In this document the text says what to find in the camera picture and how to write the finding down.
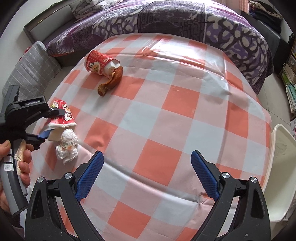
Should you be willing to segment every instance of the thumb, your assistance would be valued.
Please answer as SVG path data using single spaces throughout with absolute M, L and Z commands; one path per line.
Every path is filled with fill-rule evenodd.
M 6 142 L 0 145 L 0 160 L 3 157 L 7 156 L 7 154 L 9 153 L 9 150 L 10 150 L 10 141 L 7 140 Z

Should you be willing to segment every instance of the metal screw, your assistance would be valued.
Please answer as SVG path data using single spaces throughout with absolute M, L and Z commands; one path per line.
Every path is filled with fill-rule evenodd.
M 251 181 L 254 183 L 258 182 L 257 178 L 255 178 L 255 177 L 251 177 Z
M 225 179 L 228 179 L 230 178 L 230 174 L 228 172 L 223 172 L 222 177 L 224 177 Z
M 65 174 L 66 179 L 70 179 L 72 176 L 73 176 L 73 174 L 70 172 Z
M 37 179 L 37 182 L 38 182 L 38 183 L 41 183 L 41 182 L 43 182 L 43 180 L 44 180 L 43 177 L 39 177 L 39 178 Z

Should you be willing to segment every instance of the patterned bedspread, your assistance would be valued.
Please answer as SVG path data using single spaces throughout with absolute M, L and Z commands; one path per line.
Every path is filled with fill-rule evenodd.
M 257 94 L 273 72 L 263 36 L 245 18 L 211 1 L 128 0 L 75 23 L 46 47 L 49 55 L 59 56 L 138 32 L 183 36 L 221 49 Z

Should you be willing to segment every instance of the checkered tablecloth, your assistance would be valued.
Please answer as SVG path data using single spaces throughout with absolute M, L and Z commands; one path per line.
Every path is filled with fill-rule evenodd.
M 263 183 L 271 118 L 221 50 L 157 34 L 114 36 L 95 50 L 118 59 L 123 78 L 101 97 L 97 87 L 107 79 L 87 72 L 84 59 L 69 73 L 49 102 L 62 99 L 70 106 L 78 158 L 63 165 L 56 143 L 46 141 L 33 152 L 30 188 L 41 175 L 49 180 L 73 172 L 100 150 L 105 164 L 81 203 L 102 237 L 189 241 L 214 203 L 191 166 L 194 150 L 234 178 L 256 176 Z

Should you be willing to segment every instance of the gray plaid cushion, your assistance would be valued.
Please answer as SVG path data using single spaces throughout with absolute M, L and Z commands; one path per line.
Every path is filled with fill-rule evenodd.
M 16 64 L 2 94 L 6 95 L 10 85 L 20 85 L 19 100 L 41 96 L 60 70 L 57 60 L 46 53 L 42 42 L 37 41 Z

